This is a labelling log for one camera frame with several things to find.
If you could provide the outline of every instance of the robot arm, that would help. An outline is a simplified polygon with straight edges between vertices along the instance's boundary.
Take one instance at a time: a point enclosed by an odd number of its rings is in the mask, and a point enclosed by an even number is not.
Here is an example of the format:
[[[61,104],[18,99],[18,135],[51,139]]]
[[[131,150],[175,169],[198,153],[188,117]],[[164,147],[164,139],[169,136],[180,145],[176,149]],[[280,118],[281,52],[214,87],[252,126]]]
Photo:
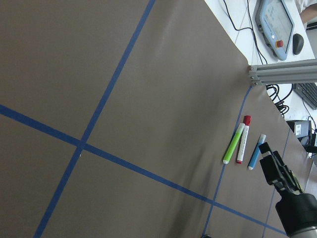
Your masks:
[[[259,146],[263,159],[260,164],[269,185],[274,185],[282,199],[275,208],[291,238],[317,238],[317,200],[304,193],[293,172],[284,164],[277,151],[269,145]]]

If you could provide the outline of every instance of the green marker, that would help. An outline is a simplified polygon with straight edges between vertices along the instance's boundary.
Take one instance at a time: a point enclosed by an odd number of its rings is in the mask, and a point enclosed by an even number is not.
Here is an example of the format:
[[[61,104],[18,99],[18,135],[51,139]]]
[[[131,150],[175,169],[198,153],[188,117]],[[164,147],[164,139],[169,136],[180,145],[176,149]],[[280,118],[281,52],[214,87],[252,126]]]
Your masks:
[[[236,146],[237,146],[237,144],[239,142],[239,139],[240,139],[240,137],[242,135],[244,127],[245,127],[244,123],[240,123],[239,124],[238,129],[236,130],[236,133],[234,134],[234,137],[233,137],[233,139],[232,139],[232,141],[231,141],[231,143],[229,145],[229,148],[228,148],[226,154],[223,157],[222,161],[223,161],[223,163],[225,165],[227,165],[229,163],[229,161],[231,159],[231,156],[233,154],[233,151],[235,150],[235,148],[236,148]]]

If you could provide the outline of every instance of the keyboard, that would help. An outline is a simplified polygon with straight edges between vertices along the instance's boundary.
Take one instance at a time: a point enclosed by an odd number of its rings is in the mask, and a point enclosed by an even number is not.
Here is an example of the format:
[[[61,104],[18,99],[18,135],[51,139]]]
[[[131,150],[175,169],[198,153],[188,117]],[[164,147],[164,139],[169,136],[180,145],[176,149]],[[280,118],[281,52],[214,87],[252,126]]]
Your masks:
[[[303,98],[312,109],[317,109],[317,86],[315,83],[294,83],[293,91]]]

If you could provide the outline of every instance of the marker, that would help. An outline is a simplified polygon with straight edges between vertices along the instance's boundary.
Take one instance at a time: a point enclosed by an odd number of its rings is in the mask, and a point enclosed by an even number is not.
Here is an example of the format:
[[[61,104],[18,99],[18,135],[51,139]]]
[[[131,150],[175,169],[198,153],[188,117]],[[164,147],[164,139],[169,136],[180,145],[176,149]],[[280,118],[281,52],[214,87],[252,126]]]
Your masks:
[[[252,155],[252,158],[248,164],[248,169],[249,170],[252,170],[254,169],[257,161],[258,161],[258,157],[260,155],[260,149],[259,149],[259,145],[262,145],[265,141],[265,138],[266,138],[266,135],[262,134],[258,140],[258,143],[256,145],[256,148],[254,149],[254,152],[253,152],[253,155]]]
[[[242,137],[241,137],[240,148],[239,148],[238,158],[237,158],[237,164],[242,164],[242,161],[243,161],[243,155],[244,155],[244,151],[245,151],[246,145],[247,145],[249,126],[251,123],[251,116],[245,116],[243,123],[246,126],[243,129],[243,133],[242,133]]]
[[[225,165],[228,164],[230,159],[231,159],[233,151],[235,150],[235,148],[239,142],[239,139],[241,137],[241,134],[243,132],[244,126],[245,126],[244,123],[240,123],[237,130],[236,130],[236,133],[234,134],[234,137],[229,145],[229,148],[228,148],[228,150],[227,150],[227,152],[224,155],[223,160],[222,160]]]

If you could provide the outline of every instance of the blue tape line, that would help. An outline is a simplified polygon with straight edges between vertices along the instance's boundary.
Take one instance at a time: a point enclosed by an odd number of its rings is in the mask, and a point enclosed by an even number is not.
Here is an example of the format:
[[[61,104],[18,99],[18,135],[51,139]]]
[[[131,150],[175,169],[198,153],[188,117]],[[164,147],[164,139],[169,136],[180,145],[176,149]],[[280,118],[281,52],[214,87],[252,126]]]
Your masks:
[[[285,141],[285,145],[284,145],[284,150],[283,150],[283,154],[282,154],[282,159],[284,158],[285,149],[286,149],[286,146],[287,146],[287,142],[288,142],[288,137],[289,137],[289,132],[290,131],[291,131],[291,128],[288,129],[288,133],[287,133],[287,137],[286,137],[286,141]],[[273,193],[272,193],[272,198],[271,198],[271,202],[269,204],[269,208],[268,208],[265,224],[267,224],[267,222],[268,222],[268,217],[269,217],[269,214],[271,212],[271,207],[272,207],[272,203],[273,203],[274,194],[275,194],[275,188],[274,188]],[[265,230],[266,230],[266,227],[264,227],[264,229],[263,229],[262,237],[264,237],[264,235],[265,235]]]
[[[56,130],[52,127],[49,127],[48,125],[45,125],[43,123],[40,123],[32,118],[29,118],[21,113],[18,113],[10,108],[7,108],[3,105],[0,105],[0,114],[8,117],[8,118],[11,118],[15,121],[18,121],[22,124],[25,124],[25,125],[28,125],[29,127],[32,127],[36,130],[39,130],[45,134],[48,134],[52,137],[55,137],[57,139],[60,139],[62,141],[65,141],[69,144],[72,144],[72,145],[75,145],[77,146],[79,144],[79,140],[70,136],[70,135],[67,135],[59,130]]]
[[[244,98],[243,98],[243,101],[242,101],[242,104],[241,104],[241,107],[240,107],[240,111],[239,111],[239,114],[238,114],[238,118],[237,118],[236,124],[235,124],[235,126],[234,126],[234,130],[233,130],[233,133],[232,133],[232,137],[231,137],[230,142],[232,141],[232,139],[233,139],[233,137],[234,137],[234,133],[235,133],[235,131],[237,130],[237,128],[238,128],[238,126],[239,126],[239,122],[240,122],[241,114],[242,114],[242,111],[243,111],[243,107],[244,107],[244,104],[245,104],[245,102],[246,102],[246,99],[247,99],[247,97],[248,97],[249,92],[251,91],[251,89],[252,89],[252,87],[248,88],[248,90],[247,90],[247,92],[246,92],[246,95],[245,95]],[[220,188],[221,179],[222,179],[222,176],[223,176],[223,173],[224,173],[224,169],[225,169],[225,165],[222,166],[222,170],[221,170],[221,173],[220,173],[220,176],[219,176],[218,184],[217,184],[216,190],[215,190],[215,192],[214,192],[213,201],[215,201],[216,198],[217,198],[218,191],[219,191],[219,188]],[[210,206],[210,209],[209,209],[209,212],[208,212],[208,216],[207,216],[207,220],[206,220],[206,223],[205,223],[205,226],[204,226],[204,230],[203,230],[202,236],[206,234],[206,230],[207,230],[208,224],[209,224],[209,222],[210,222],[212,210],[213,210],[213,203],[212,203],[211,206]]]
[[[227,207],[227,206],[225,206],[225,205],[222,205],[222,204],[220,204],[220,203],[218,203],[218,202],[213,202],[213,203],[214,203],[214,206],[216,206],[216,207],[218,207],[218,208],[221,208],[221,209],[223,209],[223,210],[225,210],[225,211],[227,211],[227,212],[233,213],[233,214],[235,214],[235,215],[237,215],[237,216],[239,216],[239,217],[243,217],[243,218],[245,218],[245,219],[247,219],[247,220],[249,220],[249,221],[251,221],[251,222],[257,223],[257,224],[259,224],[259,225],[261,225],[261,226],[264,226],[264,227],[266,227],[266,228],[269,228],[269,229],[271,229],[271,230],[273,230],[273,231],[276,231],[276,232],[279,232],[279,233],[281,233],[281,234],[283,234],[283,235],[286,235],[285,232],[283,232],[283,231],[281,231],[281,230],[279,230],[279,229],[277,229],[277,228],[275,228],[275,227],[269,226],[269,225],[265,224],[264,222],[261,222],[261,221],[259,221],[259,220],[257,220],[257,219],[254,219],[254,218],[252,218],[252,217],[249,217],[249,216],[247,216],[247,215],[245,215],[245,214],[243,214],[243,213],[241,213],[241,212],[238,212],[238,211],[236,211],[236,210],[234,210],[234,209],[232,209],[232,208],[229,208],[229,207]]]
[[[70,175],[71,175],[71,173],[72,173],[72,171],[73,171],[73,169],[74,169],[74,167],[75,167],[75,165],[76,165],[76,163],[81,155],[81,152],[82,152],[86,142],[88,141],[88,138],[89,138],[91,132],[93,131],[95,124],[96,124],[103,108],[105,107],[105,105],[107,103],[107,100],[108,100],[117,80],[118,80],[118,77],[120,76],[120,74],[122,72],[122,69],[123,69],[125,63],[127,62],[128,58],[129,58],[129,55],[133,49],[133,46],[134,46],[135,42],[137,41],[137,39],[141,33],[141,30],[142,30],[142,28],[143,28],[143,26],[144,26],[144,24],[149,16],[150,12],[151,12],[151,9],[152,9],[154,3],[155,3],[155,0],[150,0],[148,5],[146,6],[146,9],[145,9],[140,21],[139,21],[139,24],[137,25],[137,27],[136,27],[136,29],[135,29],[135,31],[134,31],[134,33],[129,41],[129,44],[126,47],[126,49],[121,57],[121,60],[118,64],[117,68],[115,69],[115,71],[112,75],[112,78],[111,78],[101,100],[99,101],[99,103],[96,107],[96,110],[95,110],[93,116],[91,117],[91,119],[87,125],[87,128],[86,128],[86,130],[85,130],[85,132],[84,132],[84,134],[83,134],[83,136],[82,136],[82,138],[81,138],[81,140],[80,140],[80,142],[79,142],[79,144],[78,144],[78,146],[77,146],[77,148],[76,148],[76,150],[75,150],[75,152],[74,152],[59,184],[58,184],[58,186],[57,186],[57,189],[56,189],[56,191],[55,191],[55,193],[54,193],[54,195],[53,195],[53,197],[52,197],[52,199],[51,199],[51,201],[50,201],[50,203],[45,211],[45,214],[44,214],[43,218],[41,219],[37,230],[35,231],[34,238],[39,238],[42,236],[44,229],[46,228],[47,223],[48,223],[50,217],[52,216],[52,213],[53,213],[53,211],[54,211],[54,209],[55,209],[55,207],[60,199],[60,196],[61,196],[61,194],[62,194],[62,192],[63,192],[63,190],[68,182],[68,179],[69,179],[69,177],[70,177]]]
[[[132,163],[126,161],[126,160],[123,160],[123,159],[121,159],[119,157],[116,157],[116,156],[114,156],[112,154],[109,154],[109,153],[107,153],[107,152],[105,152],[105,151],[103,151],[101,149],[98,149],[98,148],[92,146],[92,145],[86,144],[84,150],[86,150],[86,151],[88,151],[88,152],[90,152],[92,154],[98,155],[98,156],[100,156],[100,157],[102,157],[102,158],[104,158],[106,160],[111,161],[111,162],[114,162],[114,163],[116,163],[118,165],[121,165],[121,166],[123,166],[123,167],[125,167],[127,169],[130,169],[130,170],[134,171],[134,172],[142,174],[142,175],[144,175],[144,176],[146,176],[146,177],[148,177],[150,179],[153,179],[153,180],[155,180],[157,182],[160,182],[162,184],[165,184],[167,186],[175,188],[175,189],[177,189],[177,190],[179,190],[179,191],[181,191],[181,192],[183,192],[183,193],[185,193],[187,195],[190,195],[190,196],[192,196],[194,198],[197,198],[197,199],[199,199],[201,201],[204,201],[204,202],[207,202],[207,203],[212,203],[212,200],[209,199],[209,198],[206,198],[206,197],[204,197],[204,196],[202,196],[202,195],[200,195],[200,194],[198,194],[196,192],[193,192],[193,191],[191,191],[191,190],[189,190],[189,189],[187,189],[187,188],[185,188],[185,187],[183,187],[181,185],[178,185],[178,184],[176,184],[176,183],[174,183],[172,181],[169,181],[169,180],[167,180],[167,179],[165,179],[165,178],[163,178],[163,177],[161,177],[159,175],[156,175],[156,174],[154,174],[154,173],[152,173],[150,171],[147,171],[147,170],[145,170],[145,169],[143,169],[143,168],[141,168],[139,166],[136,166],[136,165],[134,165],[134,164],[132,164]]]

